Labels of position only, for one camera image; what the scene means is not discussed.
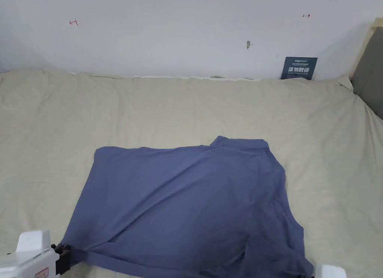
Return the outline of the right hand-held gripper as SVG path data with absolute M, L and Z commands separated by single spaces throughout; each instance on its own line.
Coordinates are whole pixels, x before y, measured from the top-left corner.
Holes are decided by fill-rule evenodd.
M 346 272 L 338 266 L 319 264 L 314 267 L 311 275 L 302 274 L 302 278 L 346 278 Z

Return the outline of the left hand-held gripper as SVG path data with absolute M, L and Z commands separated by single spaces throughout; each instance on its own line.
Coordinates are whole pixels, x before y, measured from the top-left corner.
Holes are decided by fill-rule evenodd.
M 70 245 L 52 244 L 44 229 L 21 233 L 16 251 L 0 257 L 2 278 L 59 278 L 70 269 Z

